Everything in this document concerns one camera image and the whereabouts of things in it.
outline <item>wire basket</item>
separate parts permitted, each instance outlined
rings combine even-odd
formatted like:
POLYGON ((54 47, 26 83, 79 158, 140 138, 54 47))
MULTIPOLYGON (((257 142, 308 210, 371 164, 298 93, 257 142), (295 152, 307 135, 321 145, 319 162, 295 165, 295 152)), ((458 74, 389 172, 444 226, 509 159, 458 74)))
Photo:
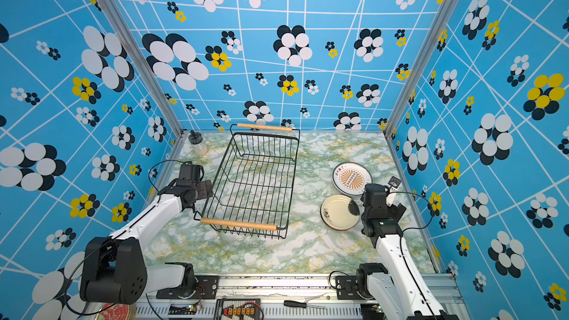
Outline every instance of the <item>wire basket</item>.
MULTIPOLYGON (((205 201, 201 223, 218 232, 285 238, 301 137, 233 132, 205 201)), ((292 132, 287 127, 238 127, 292 132)))

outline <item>screwdriver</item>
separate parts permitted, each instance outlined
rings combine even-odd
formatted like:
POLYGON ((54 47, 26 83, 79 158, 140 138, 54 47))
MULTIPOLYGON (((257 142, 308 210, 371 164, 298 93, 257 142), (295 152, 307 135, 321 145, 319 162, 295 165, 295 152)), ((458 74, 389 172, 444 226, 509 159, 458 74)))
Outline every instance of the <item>screwdriver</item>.
POLYGON ((294 300, 285 300, 284 301, 284 306, 289 306, 291 308, 306 308, 307 306, 309 308, 320 308, 320 309, 326 309, 325 306, 317 306, 317 305, 308 305, 306 303, 301 303, 299 301, 294 301, 294 300))

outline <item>white plate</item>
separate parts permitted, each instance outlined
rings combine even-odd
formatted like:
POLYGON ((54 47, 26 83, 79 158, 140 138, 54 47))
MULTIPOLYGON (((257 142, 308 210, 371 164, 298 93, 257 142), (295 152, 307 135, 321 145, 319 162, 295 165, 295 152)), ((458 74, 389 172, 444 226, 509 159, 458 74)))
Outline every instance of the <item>white plate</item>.
POLYGON ((349 196, 337 194, 326 199, 320 207, 324 223, 334 230, 349 230, 359 220, 359 208, 349 196))
POLYGON ((369 171, 354 162, 346 162, 334 168, 332 181, 341 193, 347 196, 361 196, 365 185, 372 183, 372 175, 369 171))

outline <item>wooden handle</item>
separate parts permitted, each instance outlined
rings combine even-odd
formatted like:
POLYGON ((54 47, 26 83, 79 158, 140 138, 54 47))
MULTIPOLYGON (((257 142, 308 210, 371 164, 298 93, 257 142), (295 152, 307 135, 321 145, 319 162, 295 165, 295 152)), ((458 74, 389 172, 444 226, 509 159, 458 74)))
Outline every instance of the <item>wooden handle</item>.
POLYGON ((256 124, 237 124, 238 127, 244 127, 247 129, 259 129, 259 130, 276 130, 276 131, 292 131, 290 127, 284 126, 267 126, 267 125, 256 125, 256 124))
POLYGON ((203 217, 200 220, 202 224, 210 224, 210 225, 221 225, 221 226, 230 226, 230 227, 242 227, 242 228, 257 228, 261 230, 270 230, 276 231, 276 225, 269 225, 269 224, 257 224, 257 223, 246 223, 243 221, 231 221, 231 220, 220 220, 220 219, 209 219, 207 217, 203 217))

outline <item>circuit board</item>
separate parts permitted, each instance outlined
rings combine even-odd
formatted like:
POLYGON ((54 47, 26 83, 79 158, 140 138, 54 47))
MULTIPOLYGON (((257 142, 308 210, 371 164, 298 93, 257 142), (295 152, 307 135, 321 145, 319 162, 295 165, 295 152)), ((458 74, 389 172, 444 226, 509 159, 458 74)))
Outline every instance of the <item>circuit board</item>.
POLYGON ((218 299, 215 306, 215 320, 259 320, 260 299, 218 299))

